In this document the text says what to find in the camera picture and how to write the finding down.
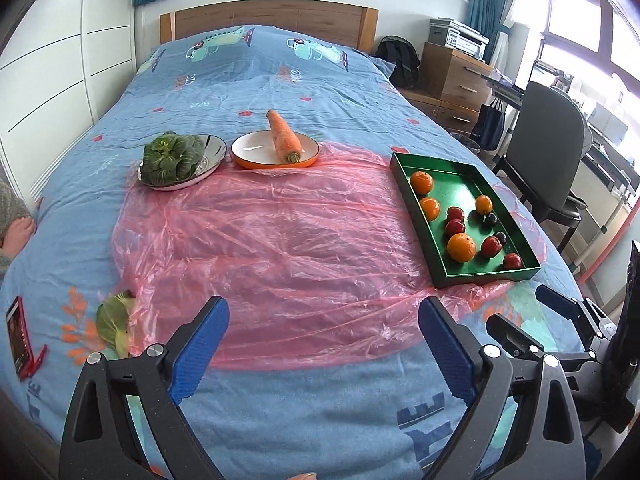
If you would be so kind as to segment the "small red apple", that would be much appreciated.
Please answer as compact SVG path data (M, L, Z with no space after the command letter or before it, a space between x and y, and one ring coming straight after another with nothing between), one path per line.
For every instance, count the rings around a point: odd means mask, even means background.
M465 232L465 223L459 218L450 219L445 226L445 234L448 237L453 237L457 234L463 234Z
M457 206L451 206L447 209L447 220L460 220L465 219L465 212L462 208Z
M488 236L480 246L480 253L486 259L494 258L502 251L502 243L495 235Z

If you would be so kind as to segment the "large orange mandarin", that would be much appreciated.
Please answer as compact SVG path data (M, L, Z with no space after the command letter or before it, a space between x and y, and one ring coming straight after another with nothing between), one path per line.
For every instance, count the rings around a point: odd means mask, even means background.
M466 233L456 233L448 240L446 252L455 262L467 263L475 257L475 240Z

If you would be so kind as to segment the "loose green leaf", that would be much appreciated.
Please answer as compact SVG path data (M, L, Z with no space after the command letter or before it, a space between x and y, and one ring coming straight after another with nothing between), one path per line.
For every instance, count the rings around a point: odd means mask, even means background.
M129 356L129 312L134 306L134 295L125 290L107 297L96 311L96 332L121 359Z

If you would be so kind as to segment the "blue cartoon bed sheet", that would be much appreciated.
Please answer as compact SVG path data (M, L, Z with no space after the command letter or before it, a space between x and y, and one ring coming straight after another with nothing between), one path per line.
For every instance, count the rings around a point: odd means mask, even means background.
M140 353L218 295L230 326L182 408L227 478L420 478L464 405L416 324L434 286L388 163L395 148L477 158L387 75L356 50L268 26L158 47L50 177L2 282L2 304L21 298L44 352L21 380L1 351L1 390L27 427L62 436L81 363L103 348L108 296L134 296L128 348ZM268 110L318 141L314 165L226 162L175 193L137 184L162 132L229 143L267 128Z

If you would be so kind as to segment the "green rectangular tray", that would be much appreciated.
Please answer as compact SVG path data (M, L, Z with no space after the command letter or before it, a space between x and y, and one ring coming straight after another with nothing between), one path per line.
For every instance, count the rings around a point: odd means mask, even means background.
M540 270L524 233L476 167L395 153L390 170L435 287L524 281Z

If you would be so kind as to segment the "pink plastic sheet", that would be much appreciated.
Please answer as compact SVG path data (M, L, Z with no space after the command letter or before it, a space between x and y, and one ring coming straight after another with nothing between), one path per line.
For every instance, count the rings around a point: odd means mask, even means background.
M131 181L112 235L134 295L129 351L166 341L211 296L230 325L222 370L301 370L418 344L434 294L388 159L326 143L303 169L225 164L175 192Z

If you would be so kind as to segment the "red smartphone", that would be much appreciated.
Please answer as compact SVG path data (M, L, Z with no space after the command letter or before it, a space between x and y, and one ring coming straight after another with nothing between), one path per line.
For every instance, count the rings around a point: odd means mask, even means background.
M32 378L40 369L48 352L45 344L38 353L32 351L24 313L23 300L16 296L6 311L6 329L8 330L12 359L18 379L21 382Z

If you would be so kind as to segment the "dark blue tote bag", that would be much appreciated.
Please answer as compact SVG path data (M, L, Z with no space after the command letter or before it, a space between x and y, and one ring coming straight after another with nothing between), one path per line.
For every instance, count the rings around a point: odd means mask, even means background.
M470 138L484 151L495 151L498 148L506 121L505 105L502 99L493 98L489 104L480 107Z

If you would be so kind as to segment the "seated person in grey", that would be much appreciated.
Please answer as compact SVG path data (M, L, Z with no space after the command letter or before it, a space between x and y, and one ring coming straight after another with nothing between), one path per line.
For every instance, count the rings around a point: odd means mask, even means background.
M0 192L0 235L1 278L17 255L26 247L37 229L24 202L13 192L9 185L1 181Z

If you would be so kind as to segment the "striped patterned bowl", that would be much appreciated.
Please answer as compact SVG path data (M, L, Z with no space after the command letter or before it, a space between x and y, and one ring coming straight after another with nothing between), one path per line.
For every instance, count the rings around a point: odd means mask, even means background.
M181 183L168 186L146 185L140 180L140 166L142 165L142 162L140 162L137 170L139 182L147 186L148 188L152 188L155 191L178 191L180 190L180 188L186 188L187 186L194 185L195 183L206 179L220 166L220 164L226 158L227 145L224 143L224 140L221 140L221 138L218 138L218 136L201 136L200 134L197 134L197 136L200 136L204 140L205 150L203 158L198 165L198 169L195 171L195 174L192 177Z

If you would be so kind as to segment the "wooden drawer cabinet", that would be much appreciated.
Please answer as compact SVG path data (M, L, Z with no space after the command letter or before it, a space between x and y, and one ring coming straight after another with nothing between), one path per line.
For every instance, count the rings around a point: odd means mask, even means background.
M491 67L460 50L426 42L414 89L399 92L447 131L471 133L489 98Z

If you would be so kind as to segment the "white printer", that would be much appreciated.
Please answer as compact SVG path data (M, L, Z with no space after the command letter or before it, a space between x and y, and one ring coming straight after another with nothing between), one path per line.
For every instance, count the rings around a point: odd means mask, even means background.
M489 39L459 21L450 20L450 18L431 18L428 42L460 50L472 58L483 61Z

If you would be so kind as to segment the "black backpack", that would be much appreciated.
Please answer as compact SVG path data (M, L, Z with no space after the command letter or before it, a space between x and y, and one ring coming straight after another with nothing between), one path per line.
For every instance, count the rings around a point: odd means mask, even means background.
M420 60L412 43L398 36L385 36L375 52L394 66L390 82L397 88L413 89L419 82Z

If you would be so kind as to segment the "white wardrobe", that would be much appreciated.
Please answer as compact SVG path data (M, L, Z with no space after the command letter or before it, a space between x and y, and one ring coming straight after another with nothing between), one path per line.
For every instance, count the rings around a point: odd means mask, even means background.
M29 209L136 68L132 0L30 5L1 53L1 165Z

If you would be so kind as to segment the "wooden headboard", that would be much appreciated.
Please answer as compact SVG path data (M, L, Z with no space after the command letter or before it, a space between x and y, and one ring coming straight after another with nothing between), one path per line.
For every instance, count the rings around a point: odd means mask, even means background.
M171 11L160 16L160 42L240 25L272 25L342 44L374 50L378 10L321 0L238 0Z

